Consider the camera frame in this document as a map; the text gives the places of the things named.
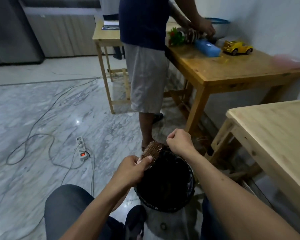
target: wooden table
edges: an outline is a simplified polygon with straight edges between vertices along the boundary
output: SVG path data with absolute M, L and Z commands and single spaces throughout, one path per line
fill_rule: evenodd
M 300 100 L 234 108 L 226 115 L 205 157 L 216 163 L 229 141 L 238 141 L 256 163 L 234 174 L 253 176 L 260 166 L 300 212 Z
M 185 95 L 177 104 L 189 103 L 192 90 L 197 90 L 190 112 L 184 112 L 187 119 L 185 130 L 192 136 L 198 131 L 198 122 L 212 93 L 234 92 L 253 88 L 271 87 L 262 104 L 277 102 L 291 83 L 300 78 L 300 69 L 278 68 L 272 63 L 272 56 L 258 50 L 251 55 L 209 58 L 193 45 L 169 47 L 168 59 L 185 77 Z
M 128 73 L 127 73 L 128 71 L 125 68 L 113 69 L 113 70 L 110 68 L 107 47 L 123 46 L 123 44 L 120 40 L 120 30 L 102 30 L 101 29 L 102 27 L 103 27 L 103 21 L 97 22 L 92 40 L 96 44 L 96 50 L 97 50 L 98 57 L 99 57 L 99 63 L 100 63 L 100 67 L 101 67 L 101 72 L 102 72 L 102 76 L 103 76 L 103 80 L 104 80 L 105 89 L 106 89 L 107 96 L 108 96 L 110 110 L 111 110 L 111 113 L 114 114 L 115 111 L 113 109 L 113 105 L 131 103 L 131 101 L 130 101 L 130 85 L 129 85 L 129 80 L 128 80 Z M 169 23 L 167 23 L 167 32 L 170 31 L 173 27 L 178 28 L 180 26 L 175 22 L 169 22 Z M 126 91 L 126 99 L 112 100 L 112 98 L 111 98 L 108 81 L 107 81 L 107 73 L 106 73 L 106 70 L 105 70 L 105 67 L 103 64 L 103 59 L 102 59 L 101 47 L 104 47 L 105 56 L 106 56 L 106 60 L 107 60 L 107 64 L 108 64 L 108 74 L 110 76 L 111 82 L 113 81 L 112 75 L 114 73 L 123 73 L 124 86 L 125 86 L 125 91 Z M 164 97 L 166 97 L 166 98 L 171 97 L 170 93 L 166 92 Z

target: jeans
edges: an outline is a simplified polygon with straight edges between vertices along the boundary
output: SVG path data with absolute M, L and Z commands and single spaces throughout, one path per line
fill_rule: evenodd
M 74 224 L 94 198 L 76 185 L 62 185 L 48 197 L 44 208 L 47 240 L 58 240 Z M 202 204 L 203 223 L 200 240 L 227 240 L 207 198 Z M 98 240 L 124 240 L 125 227 L 108 217 Z
M 113 15 L 104 15 L 103 16 L 103 19 L 105 21 L 119 21 L 119 14 L 113 14 Z M 116 47 L 113 47 L 114 49 L 114 52 L 115 52 L 115 55 L 114 57 L 116 59 L 119 59 L 121 60 L 122 59 L 122 54 L 121 54 L 121 50 L 120 50 L 120 47 L 119 46 L 116 46 Z

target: toy car wheel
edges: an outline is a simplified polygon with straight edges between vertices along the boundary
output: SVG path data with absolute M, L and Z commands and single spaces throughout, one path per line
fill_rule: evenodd
M 234 50 L 232 51 L 231 54 L 232 54 L 233 56 L 235 56 L 237 53 L 238 53 L 238 49 L 234 49 Z
M 246 54 L 250 55 L 252 52 L 253 52 L 253 49 L 248 49 L 247 52 L 246 52 Z

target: black slipper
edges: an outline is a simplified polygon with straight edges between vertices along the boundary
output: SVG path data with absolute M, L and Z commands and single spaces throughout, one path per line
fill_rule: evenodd
M 154 125 L 155 123 L 159 122 L 163 118 L 164 118 L 164 114 L 163 113 L 155 113 L 152 124 Z
M 144 224 L 147 220 L 147 212 L 142 205 L 133 207 L 126 219 L 126 239 L 136 240 L 138 235 L 143 237 Z

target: blue case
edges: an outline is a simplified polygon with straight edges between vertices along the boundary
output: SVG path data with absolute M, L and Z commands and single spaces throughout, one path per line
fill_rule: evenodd
M 219 57 L 221 49 L 211 44 L 207 40 L 196 40 L 195 46 L 208 57 Z

